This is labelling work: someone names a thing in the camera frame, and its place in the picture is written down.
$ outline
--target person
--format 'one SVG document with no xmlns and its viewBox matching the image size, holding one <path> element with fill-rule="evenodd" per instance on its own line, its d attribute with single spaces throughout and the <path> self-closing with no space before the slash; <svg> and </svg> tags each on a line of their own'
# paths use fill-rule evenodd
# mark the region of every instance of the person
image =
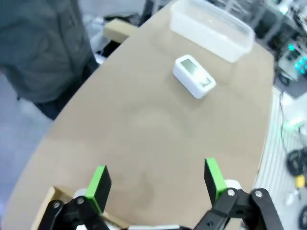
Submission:
<svg viewBox="0 0 307 230">
<path fill-rule="evenodd" d="M 0 71 L 17 96 L 54 120 L 98 68 L 75 0 L 5 0 Z"/>
</svg>

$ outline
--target tan tabletop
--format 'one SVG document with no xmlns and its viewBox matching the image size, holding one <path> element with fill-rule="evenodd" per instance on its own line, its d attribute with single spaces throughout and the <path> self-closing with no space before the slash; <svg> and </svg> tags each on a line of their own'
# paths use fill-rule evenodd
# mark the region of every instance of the tan tabletop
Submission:
<svg viewBox="0 0 307 230">
<path fill-rule="evenodd" d="M 169 30 L 158 12 L 92 75 L 53 124 L 7 205 L 3 230 L 27 230 L 50 186 L 86 187 L 106 164 L 106 210 L 130 223 L 194 227 L 211 207 L 204 158 L 249 191 L 272 94 L 273 57 L 255 44 L 229 64 Z M 191 54 L 217 81 L 194 99 L 172 75 Z"/>
</svg>

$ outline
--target teal light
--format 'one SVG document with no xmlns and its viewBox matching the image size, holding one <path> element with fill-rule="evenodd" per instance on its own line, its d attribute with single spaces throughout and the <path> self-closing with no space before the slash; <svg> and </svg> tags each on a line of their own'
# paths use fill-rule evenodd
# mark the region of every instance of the teal light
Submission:
<svg viewBox="0 0 307 230">
<path fill-rule="evenodd" d="M 291 51 L 295 50 L 294 45 L 292 45 L 292 44 L 288 45 L 288 48 L 289 48 Z"/>
</svg>

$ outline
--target cable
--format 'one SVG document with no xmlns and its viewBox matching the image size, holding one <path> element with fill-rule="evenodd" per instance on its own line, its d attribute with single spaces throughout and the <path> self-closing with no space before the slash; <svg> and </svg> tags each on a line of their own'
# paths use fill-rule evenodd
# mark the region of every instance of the cable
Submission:
<svg viewBox="0 0 307 230">
<path fill-rule="evenodd" d="M 284 144 L 284 136 L 283 136 L 283 122 L 284 122 L 284 115 L 283 115 L 283 103 L 282 103 L 282 100 L 283 100 L 283 93 L 284 91 L 281 91 L 280 93 L 280 96 L 279 96 L 279 107 L 280 107 L 280 110 L 282 112 L 282 125 L 280 127 L 280 136 L 281 136 L 281 140 L 282 140 L 282 146 L 283 146 L 283 150 L 285 153 L 288 153 L 287 149 L 286 149 L 286 146 Z"/>
<path fill-rule="evenodd" d="M 303 140 L 303 136 L 302 136 L 302 133 L 301 133 L 301 127 L 298 128 L 298 135 L 299 135 L 300 141 L 302 142 L 303 148 L 306 148 L 306 147 L 307 147 L 307 144 L 306 144 L 306 142 Z"/>
</svg>

